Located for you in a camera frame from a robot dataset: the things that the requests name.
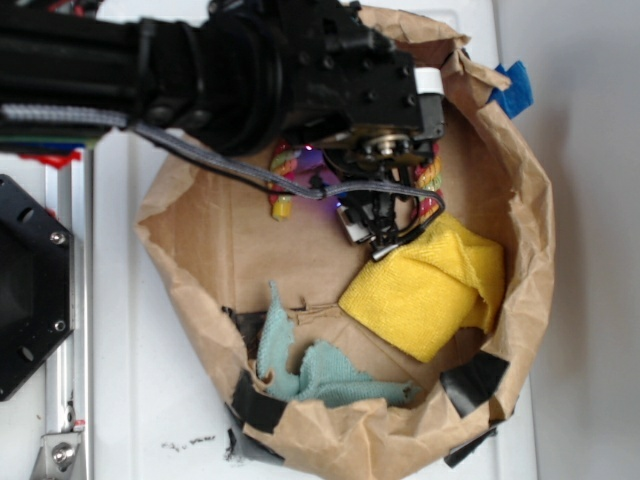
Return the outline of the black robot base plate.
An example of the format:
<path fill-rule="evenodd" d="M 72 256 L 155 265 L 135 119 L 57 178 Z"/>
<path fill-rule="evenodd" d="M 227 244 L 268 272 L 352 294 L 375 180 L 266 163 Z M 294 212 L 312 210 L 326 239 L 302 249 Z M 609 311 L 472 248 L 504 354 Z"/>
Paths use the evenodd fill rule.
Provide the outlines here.
<path fill-rule="evenodd" d="M 1 176 L 1 400 L 71 333 L 73 235 Z"/>

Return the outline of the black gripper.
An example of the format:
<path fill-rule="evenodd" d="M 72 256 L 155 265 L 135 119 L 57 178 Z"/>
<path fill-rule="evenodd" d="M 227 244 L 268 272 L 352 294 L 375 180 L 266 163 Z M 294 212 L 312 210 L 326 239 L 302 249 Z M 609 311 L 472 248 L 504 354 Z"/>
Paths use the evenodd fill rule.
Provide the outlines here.
<path fill-rule="evenodd" d="M 444 134 L 439 69 L 366 26 L 357 3 L 282 1 L 292 98 L 282 134 L 295 146 L 321 149 L 348 176 L 379 178 L 398 167 L 431 164 Z M 396 200 L 369 190 L 344 194 L 344 229 L 380 261 L 400 246 Z"/>

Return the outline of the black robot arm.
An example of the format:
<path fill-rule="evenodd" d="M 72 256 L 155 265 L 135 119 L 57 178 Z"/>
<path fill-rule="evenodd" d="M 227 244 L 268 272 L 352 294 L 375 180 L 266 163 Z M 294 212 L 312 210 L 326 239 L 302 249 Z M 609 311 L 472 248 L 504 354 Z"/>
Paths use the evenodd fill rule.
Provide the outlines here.
<path fill-rule="evenodd" d="M 423 176 L 444 132 L 440 73 L 358 3 L 213 1 L 198 26 L 96 9 L 2 3 L 3 151 L 65 155 L 129 130 L 273 198 L 337 198 L 375 259 L 443 213 Z"/>

